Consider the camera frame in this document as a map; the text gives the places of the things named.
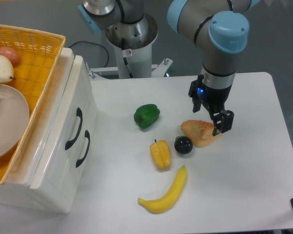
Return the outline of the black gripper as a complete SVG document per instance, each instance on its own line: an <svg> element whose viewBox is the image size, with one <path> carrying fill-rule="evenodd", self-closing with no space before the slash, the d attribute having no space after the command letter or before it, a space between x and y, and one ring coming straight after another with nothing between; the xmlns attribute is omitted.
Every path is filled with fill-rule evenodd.
<svg viewBox="0 0 293 234"><path fill-rule="evenodd" d="M225 109L225 102L229 97L231 86L215 89L203 83L203 75L199 75L190 84L188 96L192 98L194 113L200 111L203 105L213 121L213 136L223 134L232 128L234 112Z"/></svg>

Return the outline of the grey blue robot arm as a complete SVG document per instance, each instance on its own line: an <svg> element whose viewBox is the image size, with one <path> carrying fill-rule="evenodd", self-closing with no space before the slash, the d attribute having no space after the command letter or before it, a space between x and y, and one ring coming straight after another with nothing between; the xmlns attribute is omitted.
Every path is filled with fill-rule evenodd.
<svg viewBox="0 0 293 234"><path fill-rule="evenodd" d="M247 46L250 25L244 12L254 0L175 0L167 22L204 54L202 70L189 88L193 111L204 107L213 121L213 135L232 128L234 114L225 109L237 64ZM158 26L141 0L85 0L78 6L93 33L104 32L115 49L120 78L151 76L151 46Z"/></svg>

